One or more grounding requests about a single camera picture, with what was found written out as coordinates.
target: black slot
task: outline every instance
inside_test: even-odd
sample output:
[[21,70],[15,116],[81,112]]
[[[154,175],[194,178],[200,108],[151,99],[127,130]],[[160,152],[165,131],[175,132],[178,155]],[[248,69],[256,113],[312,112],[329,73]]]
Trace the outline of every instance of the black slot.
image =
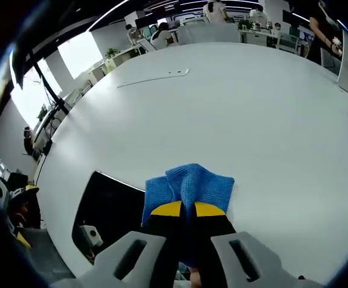
[[241,243],[238,240],[234,240],[230,242],[230,245],[233,248],[239,262],[241,263],[244,272],[249,278],[247,281],[253,282],[259,279],[259,274],[246,251],[243,249]]
[[114,276],[117,279],[122,280],[131,270],[133,270],[146,244],[146,241],[136,240],[130,246],[114,272]]

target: person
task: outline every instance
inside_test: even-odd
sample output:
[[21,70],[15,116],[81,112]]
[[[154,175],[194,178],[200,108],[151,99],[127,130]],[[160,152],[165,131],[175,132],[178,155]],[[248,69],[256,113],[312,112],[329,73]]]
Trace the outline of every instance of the person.
[[158,31],[156,31],[151,36],[150,43],[157,50],[166,48],[168,45],[174,43],[173,36],[168,30],[169,30],[169,24],[167,24],[166,22],[162,22],[158,27]]
[[254,24],[259,24],[261,28],[267,27],[269,19],[265,12],[263,12],[263,7],[257,5],[255,9],[250,11],[250,18]]
[[280,36],[280,32],[281,32],[281,24],[277,22],[274,24],[274,29],[271,31],[271,33],[274,36],[276,36],[276,38],[272,39],[272,47],[273,48],[277,47],[278,37]]
[[219,0],[208,0],[208,3],[203,6],[203,16],[209,19],[210,23],[231,21],[231,18],[226,13],[225,5],[219,2]]
[[130,41],[130,44],[135,46],[137,41],[142,38],[141,33],[136,27],[132,27],[130,24],[127,24],[125,28],[127,30],[127,38]]
[[35,161],[39,160],[41,151],[34,147],[34,140],[32,137],[32,130],[29,126],[26,126],[23,130],[23,147],[28,155],[30,155]]
[[339,25],[329,17],[328,7],[322,0],[318,1],[318,5],[311,12],[310,28],[314,32],[315,37],[310,46],[307,59],[321,64],[320,49],[327,50],[332,56],[341,58],[341,31]]

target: person's hand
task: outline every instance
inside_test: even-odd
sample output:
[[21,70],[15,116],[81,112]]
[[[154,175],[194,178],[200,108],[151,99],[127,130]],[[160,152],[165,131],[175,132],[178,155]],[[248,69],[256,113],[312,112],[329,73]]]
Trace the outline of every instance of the person's hand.
[[200,281],[200,275],[198,270],[193,270],[190,274],[190,284],[191,288],[201,288],[202,283]]
[[339,49],[342,49],[342,43],[341,43],[341,41],[340,41],[337,37],[334,37],[333,40],[332,40],[332,42],[333,42],[335,45],[337,45],[337,47],[338,47]]
[[331,44],[331,50],[334,54],[338,55],[339,57],[341,56],[341,53],[337,45]]

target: round table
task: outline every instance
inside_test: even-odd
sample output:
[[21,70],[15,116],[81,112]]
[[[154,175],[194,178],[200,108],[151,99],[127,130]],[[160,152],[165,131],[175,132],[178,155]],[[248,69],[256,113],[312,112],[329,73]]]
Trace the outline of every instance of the round table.
[[348,259],[348,94],[335,81],[304,58],[249,44],[190,44],[125,62],[53,136],[38,199],[56,249],[75,276],[92,268],[71,230],[94,171],[144,188],[199,163],[235,178],[227,216],[237,232],[294,276],[327,283]]

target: office chair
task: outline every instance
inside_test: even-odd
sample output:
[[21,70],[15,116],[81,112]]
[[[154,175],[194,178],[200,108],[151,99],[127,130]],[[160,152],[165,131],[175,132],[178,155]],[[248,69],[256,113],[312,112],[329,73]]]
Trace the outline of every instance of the office chair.
[[197,17],[197,18],[191,18],[191,19],[184,19],[181,22],[182,26],[188,26],[188,25],[204,25],[210,23],[209,19],[207,17]]
[[156,51],[156,48],[146,39],[138,40],[138,44],[140,44],[147,52]]
[[341,61],[331,56],[331,54],[323,48],[320,49],[320,65],[333,72],[335,75],[339,75],[340,73]]

